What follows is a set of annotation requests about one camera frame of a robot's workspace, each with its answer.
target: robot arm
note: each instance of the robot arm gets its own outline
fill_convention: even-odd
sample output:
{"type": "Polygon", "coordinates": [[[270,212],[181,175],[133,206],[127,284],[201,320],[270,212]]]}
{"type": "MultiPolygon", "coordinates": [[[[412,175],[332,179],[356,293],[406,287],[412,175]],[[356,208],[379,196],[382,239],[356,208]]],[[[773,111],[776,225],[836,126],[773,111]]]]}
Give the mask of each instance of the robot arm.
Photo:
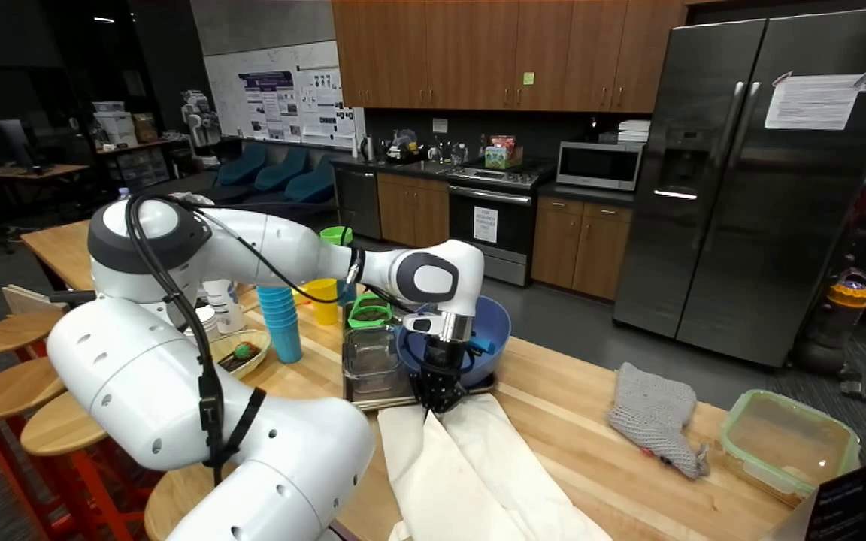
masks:
{"type": "MultiPolygon", "coordinates": [[[[208,280],[254,287],[346,278],[391,293],[412,313],[406,329],[466,342],[485,260],[447,240],[434,249],[359,253],[322,244],[289,220],[244,212],[197,212],[145,203],[138,223],[183,296],[208,280]]],[[[136,257],[127,206],[89,225],[97,302],[73,309],[48,336],[48,355],[69,394],[141,465],[181,469],[211,456],[197,424],[197,350],[163,302],[163,287],[136,257]]],[[[320,538],[351,497],[374,453],[367,419],[346,401],[259,398],[217,371],[222,442],[240,431],[233,476],[185,515],[172,538],[320,538]]]]}

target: floor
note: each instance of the floor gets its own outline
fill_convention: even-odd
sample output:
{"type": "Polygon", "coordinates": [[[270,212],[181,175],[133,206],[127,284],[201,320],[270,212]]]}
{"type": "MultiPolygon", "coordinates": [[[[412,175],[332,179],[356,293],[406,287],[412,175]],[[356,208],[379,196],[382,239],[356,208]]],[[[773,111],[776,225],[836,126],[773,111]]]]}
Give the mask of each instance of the floor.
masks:
{"type": "MultiPolygon", "coordinates": [[[[34,257],[20,246],[13,253],[0,249],[0,287],[7,284],[48,293],[34,257]]],[[[689,382],[699,401],[721,410],[728,410],[749,389],[769,389],[818,406],[859,434],[866,462],[866,403],[843,398],[838,385],[825,375],[800,371],[757,371],[632,329],[619,329],[610,322],[610,303],[548,287],[513,289],[486,284],[485,296],[511,313],[513,334],[523,341],[567,352],[600,367],[619,367],[626,361],[638,363],[639,371],[689,382]]],[[[847,355],[866,375],[866,325],[856,330],[847,355]]],[[[0,538],[29,538],[29,527],[20,517],[16,499],[7,493],[2,481],[0,538]]]]}

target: stainless steel refrigerator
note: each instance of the stainless steel refrigerator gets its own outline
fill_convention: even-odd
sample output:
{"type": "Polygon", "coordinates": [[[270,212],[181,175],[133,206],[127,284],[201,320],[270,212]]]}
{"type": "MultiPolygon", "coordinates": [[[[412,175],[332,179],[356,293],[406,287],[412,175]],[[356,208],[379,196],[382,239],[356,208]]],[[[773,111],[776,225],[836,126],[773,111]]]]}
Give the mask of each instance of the stainless steel refrigerator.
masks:
{"type": "Polygon", "coordinates": [[[866,10],[671,30],[613,320],[783,367],[863,179],[866,10]]]}

